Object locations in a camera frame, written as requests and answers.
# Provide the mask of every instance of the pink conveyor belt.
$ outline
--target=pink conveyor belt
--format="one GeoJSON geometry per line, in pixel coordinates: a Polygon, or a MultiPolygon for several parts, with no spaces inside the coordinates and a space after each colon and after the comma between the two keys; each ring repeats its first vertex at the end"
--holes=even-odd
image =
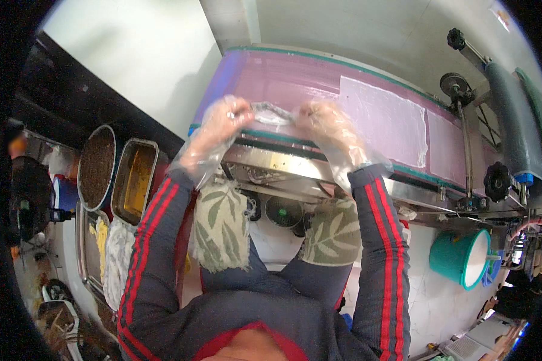
{"type": "MultiPolygon", "coordinates": [[[[339,102],[365,140],[390,158],[396,171],[434,183],[465,187],[463,134],[459,119],[428,95],[370,69],[332,58],[275,48],[232,48],[221,60],[191,128],[226,94],[267,101],[297,111],[305,100],[339,102]]],[[[247,133],[308,143],[294,126],[253,123],[247,133]]],[[[484,142],[486,164],[497,158],[484,142]]],[[[483,178],[485,167],[475,174],[483,178]]]]}

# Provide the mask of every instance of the leaf print fabric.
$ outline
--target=leaf print fabric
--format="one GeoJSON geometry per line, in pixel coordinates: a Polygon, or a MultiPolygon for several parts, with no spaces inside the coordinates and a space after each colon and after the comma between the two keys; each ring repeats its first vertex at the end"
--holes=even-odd
{"type": "Polygon", "coordinates": [[[191,241],[199,264],[209,272],[247,268],[249,263],[247,197],[232,182],[201,188],[195,207],[191,241]]]}
{"type": "Polygon", "coordinates": [[[361,248],[360,221],[352,199],[327,199],[315,209],[300,257],[308,264],[352,264],[361,248]]]}

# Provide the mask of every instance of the white bucket lid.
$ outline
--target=white bucket lid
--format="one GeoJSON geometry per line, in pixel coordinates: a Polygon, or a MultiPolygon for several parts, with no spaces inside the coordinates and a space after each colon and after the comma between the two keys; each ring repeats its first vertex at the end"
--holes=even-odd
{"type": "Polygon", "coordinates": [[[464,270],[466,287],[471,287],[482,276],[488,254],[488,233],[480,232],[474,241],[468,264],[464,270]]]}

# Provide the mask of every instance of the dark jacket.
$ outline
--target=dark jacket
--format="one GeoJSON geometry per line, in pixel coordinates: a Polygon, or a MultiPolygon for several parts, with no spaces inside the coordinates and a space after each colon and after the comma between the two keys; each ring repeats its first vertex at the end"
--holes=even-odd
{"type": "Polygon", "coordinates": [[[173,246],[192,182],[180,170],[169,174],[136,233],[118,312],[123,354],[133,360],[191,360],[217,336],[220,340],[231,330],[257,324],[284,340],[280,346],[289,349],[290,360],[407,359],[408,247],[378,169],[370,166],[348,175],[363,242],[351,331],[333,308],[303,296],[212,292],[180,309],[173,246]]]}

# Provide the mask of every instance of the teal bucket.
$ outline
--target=teal bucket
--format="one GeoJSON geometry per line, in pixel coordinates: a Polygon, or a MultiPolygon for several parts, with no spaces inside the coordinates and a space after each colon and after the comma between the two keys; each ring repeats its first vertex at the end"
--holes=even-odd
{"type": "Polygon", "coordinates": [[[489,249],[490,234],[485,229],[464,236],[442,232],[429,251],[429,267],[469,291],[481,281],[488,267],[489,249]]]}

